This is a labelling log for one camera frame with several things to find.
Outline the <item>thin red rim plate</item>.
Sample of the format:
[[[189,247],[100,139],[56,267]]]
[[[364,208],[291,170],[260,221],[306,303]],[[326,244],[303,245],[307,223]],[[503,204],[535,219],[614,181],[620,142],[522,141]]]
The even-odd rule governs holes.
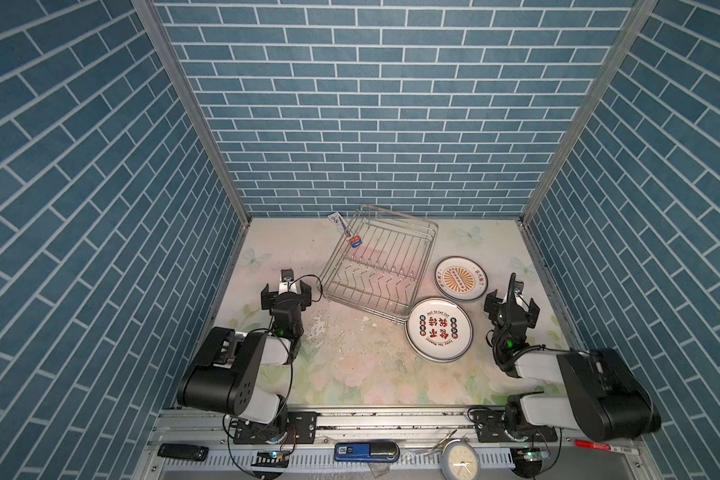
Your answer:
[[[486,293],[488,279],[475,261],[462,256],[442,259],[435,267],[435,284],[446,297],[457,301],[475,301]]]

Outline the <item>rearmost green rim plate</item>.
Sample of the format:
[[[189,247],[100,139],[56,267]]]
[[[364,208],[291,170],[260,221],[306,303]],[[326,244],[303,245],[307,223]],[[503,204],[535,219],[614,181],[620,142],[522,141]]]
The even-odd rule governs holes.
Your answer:
[[[405,324],[409,345],[425,360],[452,363],[471,347],[474,329],[467,313],[453,301],[428,298],[411,309]]]

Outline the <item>metal wire dish rack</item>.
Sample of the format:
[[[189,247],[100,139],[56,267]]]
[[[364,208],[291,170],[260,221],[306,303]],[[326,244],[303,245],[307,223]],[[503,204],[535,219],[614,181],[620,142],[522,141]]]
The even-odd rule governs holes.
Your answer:
[[[347,220],[361,237],[338,241],[321,280],[331,301],[395,323],[407,321],[432,257],[438,225],[432,220],[362,205]]]

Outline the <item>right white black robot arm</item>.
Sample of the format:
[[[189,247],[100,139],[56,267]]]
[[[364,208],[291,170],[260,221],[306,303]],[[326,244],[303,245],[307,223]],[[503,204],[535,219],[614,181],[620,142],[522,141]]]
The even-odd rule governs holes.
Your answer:
[[[506,435],[524,441],[542,427],[582,432],[597,442],[636,438],[661,428],[659,409],[621,355],[613,349],[561,350],[528,342],[540,313],[515,291],[485,298],[493,325],[486,335],[497,367],[515,379],[562,386],[561,395],[510,396],[503,414]]]

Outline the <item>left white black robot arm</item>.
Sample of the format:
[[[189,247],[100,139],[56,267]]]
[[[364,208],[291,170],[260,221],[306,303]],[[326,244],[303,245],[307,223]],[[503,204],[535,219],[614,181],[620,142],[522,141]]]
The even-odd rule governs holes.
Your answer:
[[[287,397],[256,386],[263,365],[291,365],[304,334],[302,313],[312,305],[311,287],[284,270],[276,291],[264,287],[261,308],[270,325],[249,332],[214,327],[179,382],[182,407],[225,414],[252,429],[257,441],[286,435]]]

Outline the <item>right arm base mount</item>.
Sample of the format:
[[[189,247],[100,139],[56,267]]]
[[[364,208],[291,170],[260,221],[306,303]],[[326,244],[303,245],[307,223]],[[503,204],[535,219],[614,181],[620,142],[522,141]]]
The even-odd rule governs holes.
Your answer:
[[[557,429],[527,424],[518,414],[507,416],[504,410],[487,407],[470,408],[466,412],[466,418],[473,424],[480,443],[552,444],[559,440]]]

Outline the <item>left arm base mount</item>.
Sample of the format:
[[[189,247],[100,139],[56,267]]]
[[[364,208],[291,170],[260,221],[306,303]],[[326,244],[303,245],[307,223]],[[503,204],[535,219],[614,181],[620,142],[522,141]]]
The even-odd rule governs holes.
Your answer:
[[[315,411],[281,413],[269,423],[238,420],[232,436],[236,445],[313,444],[318,414]]]

